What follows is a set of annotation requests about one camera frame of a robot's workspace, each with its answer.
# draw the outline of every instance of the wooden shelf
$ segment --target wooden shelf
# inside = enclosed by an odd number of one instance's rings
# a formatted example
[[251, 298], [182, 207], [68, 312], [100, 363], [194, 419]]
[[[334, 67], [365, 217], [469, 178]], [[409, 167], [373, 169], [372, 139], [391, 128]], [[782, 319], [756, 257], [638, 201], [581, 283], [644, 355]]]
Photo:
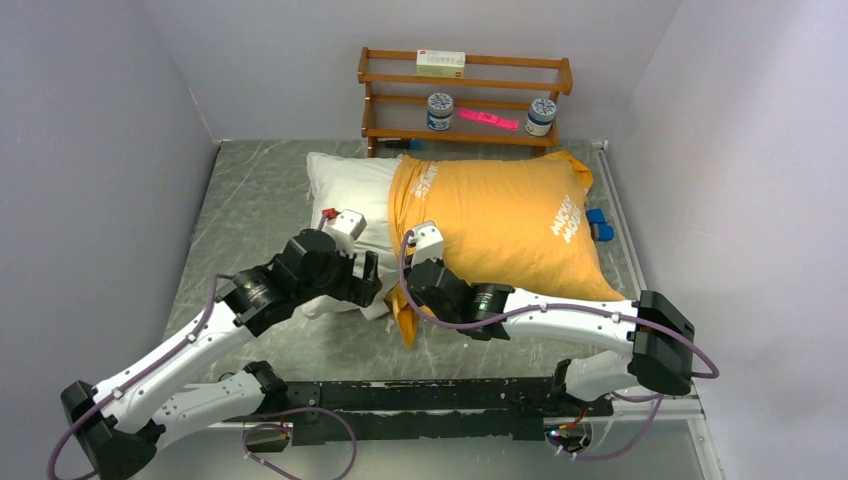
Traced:
[[394, 73], [376, 73], [369, 70], [370, 60], [399, 60], [411, 62], [415, 66], [417, 52], [394, 50], [362, 49], [357, 77], [365, 84], [365, 111], [362, 116], [362, 136], [368, 138], [368, 156], [373, 156], [378, 138], [415, 138], [420, 140], [441, 140], [449, 142], [497, 143], [508, 145], [526, 145], [533, 147], [534, 154], [542, 155], [546, 148], [557, 144], [556, 122], [547, 135], [535, 137], [524, 130], [529, 102], [507, 102], [498, 100], [471, 100], [454, 98], [456, 108], [484, 109], [503, 118], [519, 121], [516, 132], [503, 130], [490, 125], [465, 120], [454, 114], [451, 128], [447, 131], [434, 131], [427, 128], [427, 97], [414, 95], [375, 95], [372, 83], [400, 83], [425, 85], [451, 85], [460, 87], [481, 87], [512, 90], [536, 90], [549, 92], [548, 98], [556, 102], [559, 94], [571, 93], [571, 67], [567, 58], [546, 60], [538, 58], [493, 57], [466, 55], [467, 65], [489, 65], [494, 67], [519, 67], [552, 69], [556, 72], [553, 83], [527, 82], [520, 80], [494, 80], [484, 78], [442, 78], [404, 75]]

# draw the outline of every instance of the jar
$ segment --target jar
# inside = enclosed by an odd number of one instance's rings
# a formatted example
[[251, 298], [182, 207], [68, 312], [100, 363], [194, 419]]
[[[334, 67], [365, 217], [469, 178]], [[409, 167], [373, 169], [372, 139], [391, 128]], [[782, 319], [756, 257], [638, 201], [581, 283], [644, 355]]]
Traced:
[[550, 131], [555, 118], [556, 103], [547, 98], [537, 98], [530, 102], [530, 110], [527, 112], [527, 124], [524, 126], [524, 129], [530, 135], [543, 137]]
[[431, 130], [450, 128], [453, 117], [453, 98], [447, 93], [434, 93], [427, 98], [427, 126]]

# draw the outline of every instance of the blue clamp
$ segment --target blue clamp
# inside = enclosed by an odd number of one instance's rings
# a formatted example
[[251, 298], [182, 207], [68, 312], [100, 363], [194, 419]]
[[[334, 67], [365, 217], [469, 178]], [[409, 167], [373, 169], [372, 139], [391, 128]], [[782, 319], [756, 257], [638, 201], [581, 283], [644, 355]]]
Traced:
[[600, 208], [592, 208], [590, 210], [586, 210], [586, 219], [589, 220], [589, 225], [594, 225], [596, 223], [607, 223], [606, 217], [604, 217], [604, 212]]
[[596, 242], [609, 242], [615, 238], [615, 230], [605, 223], [592, 224], [592, 240]]

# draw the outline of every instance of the marble surface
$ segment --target marble surface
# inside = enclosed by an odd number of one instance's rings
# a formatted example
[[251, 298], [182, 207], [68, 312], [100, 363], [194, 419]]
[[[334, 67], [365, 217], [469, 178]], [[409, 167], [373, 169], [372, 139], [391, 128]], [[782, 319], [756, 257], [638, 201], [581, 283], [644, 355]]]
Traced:
[[[611, 192], [601, 181], [597, 156], [588, 141], [564, 141], [595, 174], [588, 207], [610, 212]], [[306, 154], [319, 151], [345, 157], [365, 156], [361, 141], [237, 141], [221, 147], [198, 218], [185, 271], [165, 332], [170, 336], [202, 308], [208, 279], [266, 262], [288, 239], [309, 226], [311, 200]], [[398, 155], [381, 150], [378, 156]], [[528, 147], [426, 142], [414, 151], [425, 159], [530, 156]], [[613, 223], [614, 218], [607, 213]], [[628, 298], [638, 287], [621, 236], [596, 243], [604, 276]], [[564, 358], [597, 353], [585, 345], [548, 339], [477, 342], [457, 332], [422, 323], [412, 351], [388, 316], [367, 321], [358, 311], [308, 320], [296, 312], [264, 335], [219, 359], [198, 381], [214, 382], [253, 360], [267, 360], [284, 379], [385, 380], [547, 376]]]

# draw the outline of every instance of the orange fabric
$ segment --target orange fabric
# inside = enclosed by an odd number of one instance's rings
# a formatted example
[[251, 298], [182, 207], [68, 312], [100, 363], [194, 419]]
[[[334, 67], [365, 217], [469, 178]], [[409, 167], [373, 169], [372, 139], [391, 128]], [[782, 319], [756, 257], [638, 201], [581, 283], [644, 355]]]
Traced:
[[[584, 213], [592, 173], [565, 151], [523, 161], [404, 157], [389, 192], [395, 253], [432, 220], [444, 261], [468, 283], [504, 283], [579, 300], [622, 300], [604, 279]], [[418, 318], [399, 287], [389, 293], [407, 348]]]

